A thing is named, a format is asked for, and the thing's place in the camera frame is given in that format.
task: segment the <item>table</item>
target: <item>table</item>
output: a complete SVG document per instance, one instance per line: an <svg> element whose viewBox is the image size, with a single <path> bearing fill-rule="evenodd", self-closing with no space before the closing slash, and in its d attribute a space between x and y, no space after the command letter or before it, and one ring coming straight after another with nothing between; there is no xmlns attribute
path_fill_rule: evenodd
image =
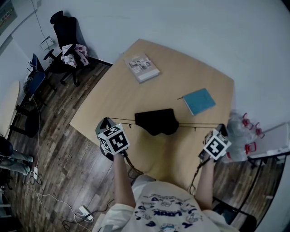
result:
<svg viewBox="0 0 290 232"><path fill-rule="evenodd" d="M142 84L124 59L145 53L161 74ZM233 80L185 54L139 39L107 71L85 99L71 125L99 145L95 128L104 117L134 119L138 112L173 108L179 123L227 124L233 95ZM206 88L216 106L192 116L180 97ZM114 122L130 123L116 120ZM151 136L143 128L123 125L130 141L127 150L133 165L149 176L176 184L190 185L199 164L202 141L212 129L180 127L172 135Z"/></svg>
<svg viewBox="0 0 290 232"><path fill-rule="evenodd" d="M0 134L2 134L5 138L8 135L9 127L15 116L19 90L19 81L13 82L9 87L3 101L0 103Z"/></svg>

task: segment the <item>white cable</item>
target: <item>white cable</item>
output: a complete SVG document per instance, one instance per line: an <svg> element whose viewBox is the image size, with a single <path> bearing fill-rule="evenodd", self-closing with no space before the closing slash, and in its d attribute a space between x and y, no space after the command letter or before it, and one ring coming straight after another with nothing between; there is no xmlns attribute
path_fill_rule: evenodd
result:
<svg viewBox="0 0 290 232"><path fill-rule="evenodd" d="M37 163L36 163L36 168L38 166L38 161L39 161L39 155L38 155L38 150L39 150L39 131L40 131L40 112L39 112L39 109L37 108L37 104L36 104L36 101L35 99L33 98L33 95L31 96L31 98L33 99L33 101L35 102L35 107L38 111L38 115L39 115L39 127L38 127L38 142L37 142Z"/></svg>
<svg viewBox="0 0 290 232"><path fill-rule="evenodd" d="M36 106L36 109L37 109L38 114L39 114L39 130L38 130L38 142L37 142L37 163L36 163L36 167L37 167L37 166L38 166L38 161L39 161L40 112L39 112L39 109L37 108L37 104L36 104L35 99L33 98L33 96L31 96L31 97L32 97L33 101L35 102L35 106ZM92 219L91 221L87 221L87 220L85 220L85 219L83 219L83 218L77 216L76 214L79 214L79 215L81 215L81 214L80 214L80 213L77 213L77 212L74 212L73 209L72 209L72 207L71 207L68 203L56 199L56 198L55 198L53 195L51 195L51 194L42 195L42 194L36 192L33 188L29 188L29 187L28 187L28 183L29 183L29 179L30 179L32 173L33 173L33 171L31 171L31 172L29 173L29 178L28 178L28 182L26 183L26 187L27 187L28 189L30 189L30 190L33 190L33 191L36 193L36 196L37 196L37 199L38 199L39 204L42 205L42 201L40 200L39 195L40 195L40 196L43 196L43 197L51 196L51 197L54 198L55 200L67 204L67 205L69 206L69 208L71 209L73 215L74 215L74 220L75 220L76 224L78 224L79 226L81 226L81 227L85 228L86 230L88 230L89 232L91 232L88 228L86 228L86 227L84 227L83 225L79 224L79 223L77 222L77 220L76 220L76 217L79 218L79 219L81 219L82 221L85 221L85 222L88 222L88 223L92 223L92 222L94 221L94 219Z"/></svg>
<svg viewBox="0 0 290 232"><path fill-rule="evenodd" d="M31 0L31 3L32 3L32 6L33 6L33 10L34 10L34 13L35 13L36 19L37 19L38 24L39 24L39 28L40 28L41 34L43 35L43 37L44 37L44 39L45 39L45 42L46 42L47 47L48 47L48 50L50 51L50 49L49 49L49 45L48 45L47 40L46 40L47 38L45 37L44 33L42 32L42 28L41 28L41 26L40 26L40 22L39 22L38 17L37 17L37 13L36 13L36 9L35 9L34 4L33 4L33 0Z"/></svg>

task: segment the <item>cable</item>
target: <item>cable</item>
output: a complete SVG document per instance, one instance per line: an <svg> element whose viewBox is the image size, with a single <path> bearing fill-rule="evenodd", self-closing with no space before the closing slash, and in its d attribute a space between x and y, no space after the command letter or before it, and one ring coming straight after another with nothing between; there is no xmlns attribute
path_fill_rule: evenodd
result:
<svg viewBox="0 0 290 232"><path fill-rule="evenodd" d="M36 19L37 19L38 24L39 24L39 28L40 28L41 34L42 34L43 37L44 37L44 40L45 40L45 42L46 42L46 44L47 44L47 48L48 48L48 50L50 51L50 49L49 49L49 45L48 45L47 40L46 40L46 37L45 37L44 33L42 32L42 28L41 28L41 26L40 26L40 22L39 22L39 20L38 20L38 17L37 17L37 14L36 14L36 9L35 9L35 7L34 7L34 4L33 4L33 1L32 1L32 0L31 0L31 3L32 3L32 6L33 6L33 10L34 10L34 13L35 13Z"/></svg>
<svg viewBox="0 0 290 232"><path fill-rule="evenodd" d="M134 167L134 165L131 163L131 161L130 161L130 159L129 159L129 157L128 157L127 155L124 155L124 157L125 157L125 159L126 159L128 165L129 165L132 169L134 169L135 172L137 172L138 174L143 174L143 172L141 172L140 170L138 170L137 168Z"/></svg>
<svg viewBox="0 0 290 232"><path fill-rule="evenodd" d="M111 118L111 119L126 120L126 121L135 121L133 119L124 119L124 118Z"/></svg>
<svg viewBox="0 0 290 232"><path fill-rule="evenodd" d="M179 126L179 127L185 127L185 128L209 128L209 129L216 129L216 127L208 127L208 126Z"/></svg>
<svg viewBox="0 0 290 232"><path fill-rule="evenodd" d="M190 186L189 186L189 193L190 194L194 194L195 193L195 191L196 191L196 188L195 188L195 186L194 186L194 184L193 184L193 182L194 182L194 179L196 178L196 176L198 175L198 172L199 172L199 170L200 170L200 168L202 167L202 166L204 166L209 160L211 159L211 156L209 156L204 162L201 162L199 165L198 165L198 167L197 167L197 169L196 169L196 172L195 172L195 174L194 174L194 176L193 176L193 179L192 179L192 182L191 182L191 184L190 184Z"/></svg>
<svg viewBox="0 0 290 232"><path fill-rule="evenodd" d="M190 125L220 125L221 123L193 123L193 122L180 122L180 124L190 124Z"/></svg>
<svg viewBox="0 0 290 232"><path fill-rule="evenodd" d="M107 206L106 206L106 209L104 209L104 210L95 210L95 211L92 212L91 214L88 214L87 216L85 216L84 218L82 218L82 220L79 221L79 222L77 222L77 221L76 221L76 222L71 222L71 221L68 221L68 220L63 220L62 224L63 224L63 228L64 228L64 230L65 230L66 232L69 232L69 230L70 230L70 227L69 227L68 224L66 224L66 222L71 223L71 224L79 224L79 223L83 222L87 217L93 215L93 214L96 213L96 212L105 212L105 211L107 211L108 208L109 208L110 203L113 202L114 200L115 200L115 199L112 199L111 201L108 202L108 204L107 204Z"/></svg>
<svg viewBox="0 0 290 232"><path fill-rule="evenodd" d="M38 115L39 115L38 142L37 142L37 163L36 163L36 166L35 166L35 167L37 168L37 166L38 166L38 161L39 161L40 112L39 112L39 109L37 108L37 104L36 104L35 99L33 98L33 96L31 96L31 97L32 97L33 101L35 102L35 107L36 107L36 109L37 109L37 111L38 111Z"/></svg>
<svg viewBox="0 0 290 232"><path fill-rule="evenodd" d="M39 163L40 112L39 112L39 109L37 108L37 104L36 104L36 101L35 101L35 99L33 98L33 96L32 96L32 99L33 99L33 101L35 102L35 106L36 106L36 109L37 109L38 114L39 114L39 130L38 130L38 142L37 142L37 163L36 163L36 166L35 166L35 167L37 168L38 163ZM43 197L51 196L52 198L54 198L54 199L57 200L58 202L62 202L62 203L67 204L67 205L69 206L69 208L71 209L73 215L74 215L75 223L78 224L79 226L85 228L85 229L88 230L89 232L91 232L88 228L86 228L86 227L84 227L83 225L79 224L79 223L77 222L77 220L76 220L76 217L77 217L77 218L80 218L82 221L86 221L86 222L89 222L89 223L92 223L92 222L94 221L93 219L92 219L91 221L87 221L87 220L85 220L85 218L82 218L82 217L77 216L77 215L76 215L77 213L75 213L75 212L73 211L72 207L71 207L68 203L56 199L56 198L55 198L53 195L51 195L51 194L45 194L45 195L43 195L43 194L40 194L40 193L36 192L33 188L28 187L28 183L31 183L32 185L34 185L35 182L36 182L37 184L39 184L39 185L42 185L42 180L41 180L41 178L39 178L40 181L41 181L41 183L39 183L39 182L38 182L38 181L37 181L33 176L31 176L32 173L33 173L33 171L31 171L31 172L29 173L29 180L28 180L27 183L26 183L26 187L27 187L28 189L30 189L30 190L33 190L33 191L36 193L36 196L37 196L37 199L38 199L39 204L40 204L40 205L42 204L42 201L40 200L39 196L43 196Z"/></svg>

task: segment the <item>wooden floor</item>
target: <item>wooden floor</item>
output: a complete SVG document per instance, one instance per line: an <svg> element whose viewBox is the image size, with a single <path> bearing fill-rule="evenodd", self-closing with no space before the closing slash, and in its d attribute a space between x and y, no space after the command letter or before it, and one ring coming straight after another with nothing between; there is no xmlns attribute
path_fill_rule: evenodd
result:
<svg viewBox="0 0 290 232"><path fill-rule="evenodd" d="M75 211L82 205L87 206L91 212L102 210L114 198L112 162L100 153L98 146L69 125L84 99L108 69L108 66L96 63L93 71L80 71L79 87L73 85L71 77L68 77L67 84L63 86L59 84L62 75L52 75L50 82L57 86L57 92L45 86L41 93L48 105L40 108L42 123L38 168L43 184L36 184L33 188L41 194L50 193L69 203ZM26 104L25 108L32 109L33 106ZM15 125L23 127L24 122L25 116L20 115ZM10 141L15 150L32 155L34 165L36 164L37 136L28 138L12 132ZM267 165L262 166L243 211L254 215L258 220L263 217L271 202L266 196L275 194L282 170L283 165L276 165L274 160L269 160ZM251 169L247 162L218 162L215 166L214 196L239 207L256 171L257 168ZM14 178L11 181L13 191L8 192L8 197L14 213L24 227L23 231L65 231L62 221L73 221L69 207L52 197L42 196L40 205L36 193L26 188L28 178L24 179L23 175L15 172L11 175ZM233 225L239 228L242 222L243 217L238 215ZM94 224L83 223L91 230ZM69 226L70 231L87 231L76 224Z"/></svg>

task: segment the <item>power strip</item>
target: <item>power strip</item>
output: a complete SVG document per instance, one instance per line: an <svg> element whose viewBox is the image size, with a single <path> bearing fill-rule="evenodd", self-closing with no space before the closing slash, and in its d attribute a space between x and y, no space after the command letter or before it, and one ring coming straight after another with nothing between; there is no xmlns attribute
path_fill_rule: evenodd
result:
<svg viewBox="0 0 290 232"><path fill-rule="evenodd" d="M79 209L83 213L84 216L87 216L87 215L91 214L84 206L81 206ZM87 218L89 220L93 220L94 219L92 215L88 216Z"/></svg>
<svg viewBox="0 0 290 232"><path fill-rule="evenodd" d="M35 180L37 180L37 175L38 175L38 168L34 167L33 178L34 178Z"/></svg>

